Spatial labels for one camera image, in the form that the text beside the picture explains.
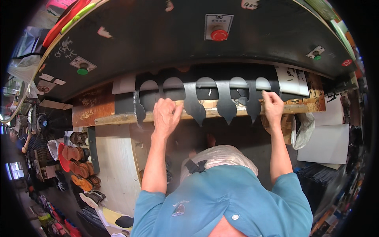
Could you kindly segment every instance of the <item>hand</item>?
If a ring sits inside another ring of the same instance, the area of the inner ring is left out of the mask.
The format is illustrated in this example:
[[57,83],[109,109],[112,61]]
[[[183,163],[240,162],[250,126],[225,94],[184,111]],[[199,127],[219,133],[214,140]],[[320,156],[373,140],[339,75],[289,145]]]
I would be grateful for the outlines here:
[[275,92],[262,91],[262,97],[265,100],[265,113],[270,127],[280,126],[284,102]]
[[180,121],[183,104],[176,105],[171,99],[160,98],[154,105],[154,133],[163,139],[167,139],[175,130]]

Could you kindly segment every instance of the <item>wooden edge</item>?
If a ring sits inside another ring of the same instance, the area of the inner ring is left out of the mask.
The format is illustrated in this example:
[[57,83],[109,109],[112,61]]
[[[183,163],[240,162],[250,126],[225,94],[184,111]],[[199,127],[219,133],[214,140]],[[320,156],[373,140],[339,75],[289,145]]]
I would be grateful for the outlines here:
[[[207,118],[221,117],[216,107],[218,100],[199,100],[199,102],[204,106]],[[183,100],[177,100],[175,101],[175,103],[177,105],[180,105],[183,103]],[[236,107],[237,107],[236,116],[248,115],[246,111],[246,106],[236,105]],[[309,109],[307,105],[305,104],[285,104],[284,105],[283,114],[306,113],[306,112],[309,112]],[[261,115],[265,114],[265,108],[262,102],[261,102],[260,114]],[[193,117],[187,114],[185,109],[183,109],[180,119],[193,119]],[[146,112],[146,117],[143,121],[144,122],[154,121],[153,112],[152,111]],[[111,115],[111,116],[95,119],[96,126],[107,125],[107,124],[130,124],[130,123],[136,123],[136,122],[137,122],[137,116],[134,114],[134,112]]]
[[137,171],[137,177],[138,177],[139,185],[142,187],[142,178],[141,178],[141,174],[140,174],[139,168],[138,168],[136,148],[135,148],[135,146],[133,146],[133,143],[135,142],[135,140],[133,138],[130,138],[130,142],[132,144],[132,152],[133,152],[134,164],[136,166],[136,171]]

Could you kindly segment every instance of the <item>man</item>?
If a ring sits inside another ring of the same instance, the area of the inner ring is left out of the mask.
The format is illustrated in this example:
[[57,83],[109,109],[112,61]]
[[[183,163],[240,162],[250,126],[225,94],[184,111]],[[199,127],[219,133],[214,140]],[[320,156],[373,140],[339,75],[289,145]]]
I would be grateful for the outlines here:
[[19,151],[26,154],[26,151],[29,148],[30,142],[34,142],[35,138],[33,139],[33,134],[35,134],[35,131],[32,131],[30,134],[22,134],[20,138],[17,135],[16,130],[11,130],[9,133],[9,138],[12,142],[16,144],[16,147]]
[[170,99],[155,103],[155,130],[136,202],[132,237],[308,236],[313,217],[284,143],[280,126],[283,101],[274,92],[263,91],[262,96],[271,130],[272,191],[260,184],[254,173],[257,170],[253,170],[256,167],[236,148],[216,146],[191,157],[196,162],[197,156],[208,157],[205,171],[185,175],[166,197],[166,142],[179,123],[183,105],[176,106]]

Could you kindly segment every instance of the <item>red sticker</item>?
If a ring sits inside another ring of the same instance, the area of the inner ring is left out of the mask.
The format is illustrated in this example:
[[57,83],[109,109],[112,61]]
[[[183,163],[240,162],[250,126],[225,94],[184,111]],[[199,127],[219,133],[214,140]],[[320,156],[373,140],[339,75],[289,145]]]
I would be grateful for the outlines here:
[[342,66],[344,66],[344,67],[349,66],[352,62],[353,62],[353,60],[347,59],[347,60],[343,61]]

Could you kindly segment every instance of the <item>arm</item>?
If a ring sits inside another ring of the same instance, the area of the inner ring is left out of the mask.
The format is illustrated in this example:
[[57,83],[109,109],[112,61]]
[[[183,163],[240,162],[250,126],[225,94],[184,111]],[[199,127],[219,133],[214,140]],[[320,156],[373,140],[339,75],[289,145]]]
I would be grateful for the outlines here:
[[169,135],[180,121],[182,110],[183,105],[176,106],[175,102],[169,98],[160,98],[155,103],[153,110],[155,130],[151,135],[151,147],[142,179],[142,190],[166,193],[166,144]]
[[265,100],[265,112],[271,130],[270,175],[272,184],[275,184],[279,176],[292,172],[290,156],[280,125],[284,103],[275,92],[262,91],[262,96]]
[[26,151],[28,150],[30,139],[31,139],[31,133],[28,135],[28,138],[26,139],[25,145],[21,149],[21,152],[24,154],[26,154]]

